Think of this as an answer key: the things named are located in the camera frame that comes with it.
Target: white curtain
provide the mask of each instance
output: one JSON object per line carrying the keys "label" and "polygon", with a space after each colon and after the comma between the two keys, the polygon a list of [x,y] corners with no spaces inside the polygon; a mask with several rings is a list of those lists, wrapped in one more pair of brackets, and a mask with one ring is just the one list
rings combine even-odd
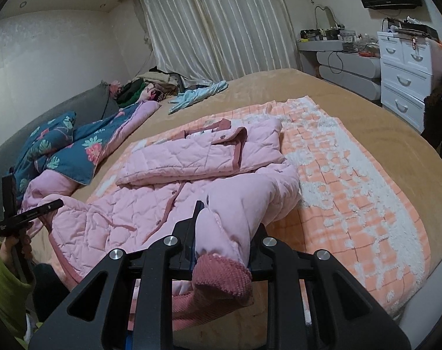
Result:
{"label": "white curtain", "polygon": [[283,0],[142,0],[157,66],[187,85],[297,67]]}

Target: teal floral blanket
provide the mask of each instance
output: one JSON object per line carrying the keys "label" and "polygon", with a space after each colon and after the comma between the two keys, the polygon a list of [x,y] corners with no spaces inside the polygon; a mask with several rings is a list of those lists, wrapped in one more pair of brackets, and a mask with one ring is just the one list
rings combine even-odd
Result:
{"label": "teal floral blanket", "polygon": [[30,181],[46,169],[80,184],[90,184],[98,163],[104,159],[106,145],[132,119],[139,106],[133,104],[79,128],[75,127],[76,114],[72,111],[38,126],[23,145],[14,166],[17,202],[22,202]]}

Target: jacket sleeve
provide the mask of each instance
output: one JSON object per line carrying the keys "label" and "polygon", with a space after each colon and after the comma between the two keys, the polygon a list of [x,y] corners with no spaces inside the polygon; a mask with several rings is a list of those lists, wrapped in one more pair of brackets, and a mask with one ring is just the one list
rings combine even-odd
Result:
{"label": "jacket sleeve", "polygon": [[205,208],[195,225],[197,257],[216,255],[247,266],[260,223],[284,218],[300,198],[299,175],[287,161],[213,181],[200,194]]}
{"label": "jacket sleeve", "polygon": [[0,319],[17,338],[23,338],[27,330],[25,303],[31,290],[32,286],[20,282],[0,257]]}

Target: tan bed sheet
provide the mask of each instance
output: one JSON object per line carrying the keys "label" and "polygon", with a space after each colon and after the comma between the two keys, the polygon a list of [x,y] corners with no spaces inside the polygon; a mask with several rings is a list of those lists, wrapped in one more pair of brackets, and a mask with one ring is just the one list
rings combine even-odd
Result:
{"label": "tan bed sheet", "polygon": [[[131,142],[210,114],[264,104],[271,100],[281,102],[305,95],[309,95],[329,115],[339,118],[409,198],[427,231],[432,252],[430,270],[433,271],[442,259],[442,161],[436,151],[393,114],[352,92],[294,69],[259,72],[230,81],[227,90],[173,115],[167,114],[171,105],[164,101],[162,107],[103,162],[92,183],[78,189],[72,197],[86,201]],[[275,226],[272,225],[269,227],[269,233],[297,248],[293,239],[297,236],[294,236],[293,232],[275,230]],[[41,261],[48,260],[51,255],[46,236],[47,233],[43,229],[41,235],[34,238],[35,257]],[[264,294],[263,288],[255,289],[255,305],[214,321],[216,325],[211,323],[177,332],[175,338],[178,339],[178,344],[190,344],[191,347],[197,348],[215,344],[216,338],[224,338],[222,348],[261,345],[266,335]],[[232,343],[231,340],[226,342],[226,330],[231,330]]]}

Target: white wall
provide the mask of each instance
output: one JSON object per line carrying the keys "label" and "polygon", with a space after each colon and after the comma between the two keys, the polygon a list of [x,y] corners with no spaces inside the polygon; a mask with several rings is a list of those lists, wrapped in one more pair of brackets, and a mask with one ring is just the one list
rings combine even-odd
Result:
{"label": "white wall", "polygon": [[284,0],[284,2],[289,12],[296,39],[299,39],[301,30],[312,29],[315,25],[310,0]]}
{"label": "white wall", "polygon": [[[360,34],[376,35],[381,30],[381,21],[387,15],[396,15],[397,10],[371,10],[364,9],[361,0],[314,0],[315,4],[328,5],[336,16],[339,23],[343,23],[347,29],[356,30]],[[423,0],[424,6],[416,9],[403,10],[398,17],[406,18],[408,15],[417,18],[423,23],[438,30],[442,41],[442,16],[432,0]],[[318,22],[324,25],[324,15],[320,9],[318,12]]]}
{"label": "white wall", "polygon": [[128,79],[107,13],[52,10],[0,20],[0,145],[101,80]]}
{"label": "white wall", "polygon": [[143,31],[132,0],[121,0],[109,13],[109,19],[127,70],[133,78],[156,65],[154,53],[144,42]]}

